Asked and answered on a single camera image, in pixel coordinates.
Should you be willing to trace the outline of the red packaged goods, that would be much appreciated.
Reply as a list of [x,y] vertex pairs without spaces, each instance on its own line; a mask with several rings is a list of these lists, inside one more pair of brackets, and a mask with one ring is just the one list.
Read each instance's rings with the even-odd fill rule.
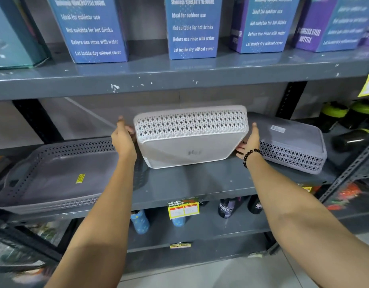
[[351,182],[343,190],[338,192],[334,198],[326,202],[326,208],[330,211],[344,210],[351,200],[359,197],[362,193],[360,187],[354,182]]

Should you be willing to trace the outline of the grey perforated plastic basket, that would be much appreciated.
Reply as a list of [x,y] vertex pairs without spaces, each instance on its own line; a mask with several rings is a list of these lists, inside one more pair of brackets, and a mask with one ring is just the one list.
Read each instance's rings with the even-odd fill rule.
[[[327,151],[319,128],[255,112],[248,112],[247,118],[249,124],[257,123],[264,159],[308,174],[321,173]],[[285,128],[285,133],[271,130],[272,125]]]

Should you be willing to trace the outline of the grey perforated plastic tray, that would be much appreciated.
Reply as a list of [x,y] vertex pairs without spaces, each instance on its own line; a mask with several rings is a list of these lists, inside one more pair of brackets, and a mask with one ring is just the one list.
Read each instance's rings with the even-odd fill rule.
[[117,162],[110,137],[43,145],[8,172],[0,209],[24,215],[94,204]]

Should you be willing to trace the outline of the white perforated plastic basket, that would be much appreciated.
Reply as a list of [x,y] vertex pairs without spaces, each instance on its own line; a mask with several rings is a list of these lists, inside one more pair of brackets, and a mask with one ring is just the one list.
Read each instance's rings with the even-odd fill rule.
[[224,160],[249,132],[242,105],[146,112],[134,117],[139,150],[152,169]]

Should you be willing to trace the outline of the person's left hand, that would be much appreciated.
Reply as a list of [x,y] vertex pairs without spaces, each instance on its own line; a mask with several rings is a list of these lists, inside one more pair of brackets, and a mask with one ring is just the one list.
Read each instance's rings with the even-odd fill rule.
[[126,130],[117,130],[116,123],[116,129],[111,134],[111,139],[120,160],[128,160],[133,163],[136,161],[136,133],[133,126],[126,125]]

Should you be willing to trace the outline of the person's left forearm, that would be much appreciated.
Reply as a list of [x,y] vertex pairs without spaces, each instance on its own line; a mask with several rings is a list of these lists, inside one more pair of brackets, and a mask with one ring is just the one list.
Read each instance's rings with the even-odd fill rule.
[[105,190],[44,288],[117,288],[124,272],[137,155],[120,153]]

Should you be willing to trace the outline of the black purple bottle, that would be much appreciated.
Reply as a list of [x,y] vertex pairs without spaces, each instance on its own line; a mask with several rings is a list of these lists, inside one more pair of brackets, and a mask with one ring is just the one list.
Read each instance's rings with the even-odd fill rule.
[[247,208],[249,212],[252,214],[259,214],[262,212],[263,207],[262,207],[262,204],[257,194],[250,196],[248,200]]
[[237,201],[237,198],[224,198],[221,199],[219,202],[219,207],[218,207],[218,214],[221,218],[229,218],[231,217],[234,208],[235,208],[235,203]]

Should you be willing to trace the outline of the person's right forearm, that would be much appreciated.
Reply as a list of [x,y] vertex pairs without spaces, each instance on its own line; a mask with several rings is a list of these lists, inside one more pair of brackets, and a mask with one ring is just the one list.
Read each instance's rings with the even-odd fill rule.
[[369,288],[369,245],[258,152],[244,162],[274,237],[306,274],[322,288]]

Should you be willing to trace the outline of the grey metal shelving unit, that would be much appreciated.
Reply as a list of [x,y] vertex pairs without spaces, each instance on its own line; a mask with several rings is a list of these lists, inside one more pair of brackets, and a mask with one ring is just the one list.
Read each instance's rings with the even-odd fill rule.
[[[239,54],[221,39],[216,58],[169,60],[165,39],[131,41],[129,62],[77,65],[64,44],[53,44],[53,60],[34,69],[0,70],[0,101],[15,106],[41,137],[42,143],[2,147],[8,167],[0,172],[0,191],[8,172],[43,145],[110,137],[87,134],[63,138],[41,104],[42,99],[89,98],[94,107],[125,99],[121,115],[134,116],[159,107],[193,108],[246,104],[260,110],[275,104],[275,116],[290,118],[307,82],[365,77],[369,73],[369,47],[350,51],[312,53],[287,47],[282,53]],[[264,99],[248,106],[249,99]],[[255,193],[249,176],[243,178],[241,161],[227,159],[172,169],[150,169],[139,148],[135,166],[132,209],[145,210],[150,228],[138,235],[130,224],[125,274],[243,256],[267,256],[276,250],[265,214],[246,207]],[[197,197],[200,214],[186,217],[183,227],[172,224],[168,202]],[[219,202],[237,198],[231,217],[218,214]],[[30,214],[0,209],[0,243],[14,256],[0,255],[0,273],[22,272],[56,266],[72,235],[94,204]],[[190,248],[170,249],[170,244],[192,243]]]

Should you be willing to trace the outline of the teal bottle box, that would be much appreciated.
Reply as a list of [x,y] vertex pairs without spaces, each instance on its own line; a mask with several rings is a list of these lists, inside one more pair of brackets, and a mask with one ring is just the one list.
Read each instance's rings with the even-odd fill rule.
[[0,0],[0,69],[34,68],[51,58],[24,0]]

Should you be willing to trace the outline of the person's right hand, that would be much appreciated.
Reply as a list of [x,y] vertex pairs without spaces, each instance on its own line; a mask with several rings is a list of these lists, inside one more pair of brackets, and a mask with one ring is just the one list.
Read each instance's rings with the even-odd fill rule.
[[260,148],[260,141],[259,140],[251,140],[250,136],[248,137],[247,141],[242,141],[235,149],[236,156],[240,159],[243,159],[245,155],[255,149],[259,150]]

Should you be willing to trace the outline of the black bottle green lid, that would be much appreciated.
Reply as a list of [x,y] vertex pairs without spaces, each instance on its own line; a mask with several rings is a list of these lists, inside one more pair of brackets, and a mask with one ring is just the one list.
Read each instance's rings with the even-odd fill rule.
[[369,118],[369,100],[360,99],[351,104],[339,124],[347,129],[357,129],[367,118]]
[[339,152],[351,152],[364,144],[369,135],[369,129],[355,129],[345,134],[337,135],[331,139],[332,148]]
[[322,133],[329,133],[335,125],[348,113],[349,107],[336,101],[322,105],[320,114],[315,122]]

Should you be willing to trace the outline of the blue purple bottle box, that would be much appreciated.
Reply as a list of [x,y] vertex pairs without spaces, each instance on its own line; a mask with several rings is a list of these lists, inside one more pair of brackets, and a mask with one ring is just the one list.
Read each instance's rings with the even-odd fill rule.
[[234,0],[229,48],[240,54],[283,52],[300,0]]
[[369,0],[306,0],[292,45],[314,53],[352,50],[369,26]]

